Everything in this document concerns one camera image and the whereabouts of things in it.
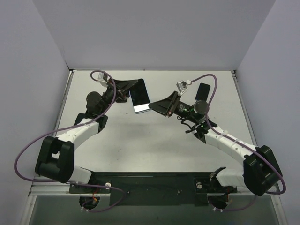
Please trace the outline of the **light blue cased phone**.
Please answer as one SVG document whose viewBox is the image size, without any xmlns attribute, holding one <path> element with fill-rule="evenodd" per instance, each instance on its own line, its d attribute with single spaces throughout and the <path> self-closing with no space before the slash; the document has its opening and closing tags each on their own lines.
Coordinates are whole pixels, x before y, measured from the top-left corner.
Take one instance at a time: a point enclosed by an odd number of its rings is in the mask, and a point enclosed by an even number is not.
<svg viewBox="0 0 300 225">
<path fill-rule="evenodd" d="M 145 81 L 139 79 L 129 91 L 132 99 L 133 109 L 136 114 L 144 113 L 150 110 L 150 99 L 147 93 Z"/>
</svg>

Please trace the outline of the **blue phone black screen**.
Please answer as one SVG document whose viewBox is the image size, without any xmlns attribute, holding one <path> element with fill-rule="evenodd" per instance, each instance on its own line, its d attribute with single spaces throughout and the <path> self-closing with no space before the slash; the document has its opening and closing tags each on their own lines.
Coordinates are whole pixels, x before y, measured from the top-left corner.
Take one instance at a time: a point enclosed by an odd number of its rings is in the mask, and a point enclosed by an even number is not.
<svg viewBox="0 0 300 225">
<path fill-rule="evenodd" d="M 205 84 L 205 83 L 200 83 L 196 96 L 195 96 L 195 100 L 196 101 L 207 101 L 208 95 L 210 92 L 210 85 Z"/>
</svg>

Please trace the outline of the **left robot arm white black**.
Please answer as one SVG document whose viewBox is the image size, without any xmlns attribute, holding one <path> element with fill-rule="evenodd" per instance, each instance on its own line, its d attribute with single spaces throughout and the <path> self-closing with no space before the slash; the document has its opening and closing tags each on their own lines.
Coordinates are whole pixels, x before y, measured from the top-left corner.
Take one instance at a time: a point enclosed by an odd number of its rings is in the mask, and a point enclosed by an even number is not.
<svg viewBox="0 0 300 225">
<path fill-rule="evenodd" d="M 109 79 L 103 94 L 90 92 L 86 97 L 86 112 L 77 115 L 74 126 L 58 136 L 47 136 L 43 140 L 35 166 L 36 174 L 61 183 L 79 183 L 84 192 L 93 192 L 96 180 L 91 178 L 92 171 L 75 165 L 75 150 L 105 128 L 107 109 L 117 100 L 127 101 L 129 90 L 137 82 Z"/>
</svg>

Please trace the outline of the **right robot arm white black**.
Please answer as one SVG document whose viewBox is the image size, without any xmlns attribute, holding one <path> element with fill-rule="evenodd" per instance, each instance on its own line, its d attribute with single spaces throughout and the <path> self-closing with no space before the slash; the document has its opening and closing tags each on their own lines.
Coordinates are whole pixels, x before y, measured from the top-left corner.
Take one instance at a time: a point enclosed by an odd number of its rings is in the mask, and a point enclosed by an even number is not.
<svg viewBox="0 0 300 225">
<path fill-rule="evenodd" d="M 150 103 L 149 108 L 166 117 L 175 114 L 182 122 L 192 122 L 194 125 L 189 132 L 198 140 L 216 147 L 242 165 L 241 171 L 220 167 L 211 173 L 209 185 L 213 191 L 219 192 L 229 186 L 246 187 L 253 194 L 262 196 L 282 177 L 272 150 L 265 145 L 257 147 L 240 141 L 207 119 L 208 103 L 205 100 L 187 105 L 180 101 L 180 95 L 175 91 L 167 98 Z"/>
</svg>

